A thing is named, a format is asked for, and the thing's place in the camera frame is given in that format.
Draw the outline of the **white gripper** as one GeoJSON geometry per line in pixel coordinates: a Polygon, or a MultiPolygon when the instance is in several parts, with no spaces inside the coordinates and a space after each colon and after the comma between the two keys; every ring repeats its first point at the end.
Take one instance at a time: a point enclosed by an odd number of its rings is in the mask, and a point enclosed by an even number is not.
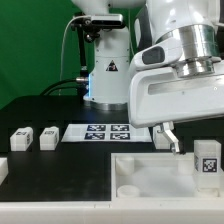
{"type": "Polygon", "coordinates": [[[159,125],[159,133],[180,153],[174,123],[224,115],[224,61],[212,75],[178,78],[171,67],[137,73],[129,89],[129,122],[136,128],[159,125]]]}

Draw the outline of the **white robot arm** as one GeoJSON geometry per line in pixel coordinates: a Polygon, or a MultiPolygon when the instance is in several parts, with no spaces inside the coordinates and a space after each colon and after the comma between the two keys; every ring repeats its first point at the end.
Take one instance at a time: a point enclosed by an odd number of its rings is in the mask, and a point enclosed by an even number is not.
{"type": "Polygon", "coordinates": [[[224,0],[71,1],[95,43],[85,103],[127,108],[132,126],[158,126],[176,153],[175,123],[224,114],[224,0]]]}

